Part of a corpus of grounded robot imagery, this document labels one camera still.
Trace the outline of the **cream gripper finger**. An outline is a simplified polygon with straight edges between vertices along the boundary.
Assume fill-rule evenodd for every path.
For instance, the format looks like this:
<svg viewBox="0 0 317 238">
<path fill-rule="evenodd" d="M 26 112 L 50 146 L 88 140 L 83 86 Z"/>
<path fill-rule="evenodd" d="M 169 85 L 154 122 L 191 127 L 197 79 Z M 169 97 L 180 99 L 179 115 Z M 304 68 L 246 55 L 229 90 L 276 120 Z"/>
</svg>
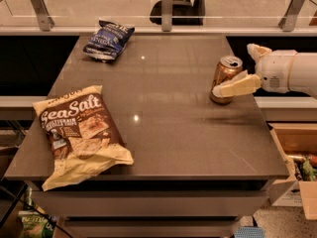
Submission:
<svg viewBox="0 0 317 238">
<path fill-rule="evenodd" d="M 218 98 L 226 98 L 251 94 L 261 87 L 262 79 L 257 74 L 248 74 L 246 70 L 243 70 L 232 79 L 216 85 L 212 93 Z"/>
<path fill-rule="evenodd" d="M 259 71 L 261 68 L 262 57 L 270 54 L 272 52 L 272 49 L 259 46 L 256 44 L 247 44 L 247 51 L 248 51 L 248 54 L 256 63 L 256 71 Z"/>
</svg>

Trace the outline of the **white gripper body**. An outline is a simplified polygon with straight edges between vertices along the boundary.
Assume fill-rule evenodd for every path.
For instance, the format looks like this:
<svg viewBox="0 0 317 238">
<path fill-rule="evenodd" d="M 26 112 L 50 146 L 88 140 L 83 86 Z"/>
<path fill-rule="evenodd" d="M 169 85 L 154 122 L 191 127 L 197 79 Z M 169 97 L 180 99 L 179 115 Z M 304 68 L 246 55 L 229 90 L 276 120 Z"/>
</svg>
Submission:
<svg viewBox="0 0 317 238">
<path fill-rule="evenodd" d="M 262 89 L 268 92 L 289 92 L 289 74 L 297 51 L 274 51 L 256 62 L 256 73 L 262 78 Z"/>
</svg>

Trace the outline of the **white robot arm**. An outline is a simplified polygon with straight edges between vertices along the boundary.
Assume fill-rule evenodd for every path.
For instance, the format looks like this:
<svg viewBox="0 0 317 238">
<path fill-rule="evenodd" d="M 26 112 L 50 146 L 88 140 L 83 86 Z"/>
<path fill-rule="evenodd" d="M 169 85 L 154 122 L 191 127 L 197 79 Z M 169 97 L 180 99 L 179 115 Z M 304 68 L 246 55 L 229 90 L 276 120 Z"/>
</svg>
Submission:
<svg viewBox="0 0 317 238">
<path fill-rule="evenodd" d="M 218 98 L 246 95 L 262 88 L 267 92 L 302 92 L 317 95 L 317 54 L 296 50 L 276 50 L 247 44 L 247 51 L 256 63 L 255 73 L 239 72 L 232 79 L 212 89 Z"/>
</svg>

